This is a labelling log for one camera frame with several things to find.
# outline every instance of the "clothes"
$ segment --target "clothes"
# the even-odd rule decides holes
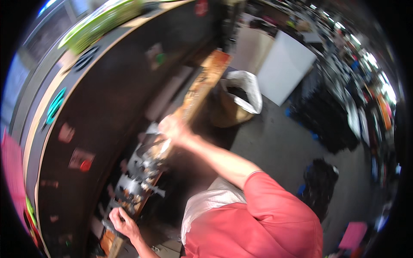
[[[244,194],[246,203],[211,208],[192,221],[187,257],[321,257],[323,230],[307,205],[264,172],[249,176]]]
[[[191,230],[191,223],[197,217],[212,208],[219,208],[235,202],[246,204],[244,193],[222,177],[217,177],[206,191],[192,196],[186,204],[183,215],[182,244],[185,245],[185,235]]]

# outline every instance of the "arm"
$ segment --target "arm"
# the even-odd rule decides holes
[[[235,153],[210,144],[198,135],[194,135],[191,129],[189,129],[181,119],[173,115],[165,117],[160,122],[159,129],[170,138],[175,145],[201,157],[221,177],[240,189],[244,189],[245,182],[251,173],[261,171],[254,163]]]
[[[143,240],[138,225],[131,219],[122,208],[114,208],[109,213],[109,218],[115,229],[129,237],[131,243],[142,258],[160,258]]]

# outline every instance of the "sticker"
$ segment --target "sticker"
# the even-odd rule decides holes
[[[69,143],[72,140],[74,134],[75,128],[70,127],[67,123],[64,123],[62,125],[62,128],[60,129],[58,139],[61,142]]]
[[[83,172],[89,171],[95,155],[93,153],[76,148],[70,158],[68,168],[80,169]]]
[[[145,53],[146,58],[151,66],[152,71],[158,69],[158,67],[165,61],[165,54],[162,50],[162,44],[156,43],[151,46]]]
[[[50,216],[50,221],[51,221],[52,223],[55,223],[55,222],[58,221],[58,220],[59,220],[59,216],[58,216],[58,215]]]
[[[195,14],[199,17],[203,17],[208,12],[208,1],[207,0],[198,0],[195,4]]]
[[[42,180],[40,181],[40,186],[52,186],[54,188],[59,187],[59,182],[58,181],[53,181],[53,180]]]

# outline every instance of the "green plate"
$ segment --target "green plate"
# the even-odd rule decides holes
[[[62,38],[58,48],[80,54],[93,42],[126,21],[141,14],[143,0],[109,0],[78,22]]]

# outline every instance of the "hand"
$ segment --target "hand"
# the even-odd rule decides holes
[[[194,133],[189,126],[174,115],[166,116],[159,123],[159,130],[170,138],[173,144],[178,146],[184,145],[194,137]]]
[[[122,208],[114,208],[109,213],[109,218],[115,229],[130,239],[140,237],[138,225],[131,219]]]

